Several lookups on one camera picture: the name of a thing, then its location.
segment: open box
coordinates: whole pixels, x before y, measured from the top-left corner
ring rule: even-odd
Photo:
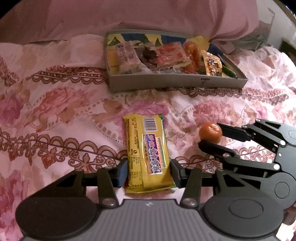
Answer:
[[[105,49],[110,91],[120,92],[165,87],[244,87],[248,79],[226,55],[223,55],[222,58],[234,69],[237,78],[201,74],[116,74],[119,66],[118,62],[116,62],[115,46],[120,42],[139,40],[142,43],[154,42],[156,44],[166,44],[169,42],[181,42],[183,44],[190,38],[182,34],[149,30],[108,32],[105,39]]]

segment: white wall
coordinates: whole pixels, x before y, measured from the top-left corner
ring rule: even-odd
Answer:
[[[265,23],[270,23],[273,17],[268,8],[275,13],[267,43],[279,48],[281,39],[286,38],[296,45],[296,27],[276,3],[273,0],[257,0],[257,6],[259,20]]]

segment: silver bolt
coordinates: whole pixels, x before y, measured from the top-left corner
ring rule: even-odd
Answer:
[[[274,164],[274,169],[275,170],[279,170],[281,167],[279,166],[279,164]]]
[[[195,206],[197,204],[197,201],[193,198],[185,198],[182,202],[184,205],[189,207]]]
[[[113,198],[105,198],[103,199],[102,204],[104,204],[107,207],[112,207],[116,204],[116,200]]]
[[[224,157],[224,158],[230,157],[230,154],[229,154],[229,153],[224,153],[224,154],[223,154],[223,157]]]

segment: wrinkled fabric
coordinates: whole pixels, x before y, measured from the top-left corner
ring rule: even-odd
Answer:
[[[0,42],[68,40],[122,29],[233,40],[258,25],[256,0],[22,0],[0,20]]]
[[[198,148],[199,128],[205,122],[241,126],[262,118],[296,125],[296,67],[272,47],[229,56],[249,78],[243,89],[170,87],[111,93],[105,82],[103,42],[103,37],[82,35],[45,46],[0,44],[1,240],[22,237],[14,214],[27,196],[74,169],[96,172],[127,156],[124,115],[162,113],[169,156],[210,173],[222,165]],[[253,141],[223,137],[220,144],[242,159],[274,159]],[[115,192],[120,202],[179,202],[184,189]],[[201,202],[211,195],[210,188],[202,188]],[[87,196],[97,202],[95,188],[88,188]],[[295,227],[282,225],[278,237],[291,240]]]

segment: orange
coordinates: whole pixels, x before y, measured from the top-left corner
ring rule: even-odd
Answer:
[[[222,137],[221,127],[216,123],[207,122],[200,128],[200,139],[218,143]]]

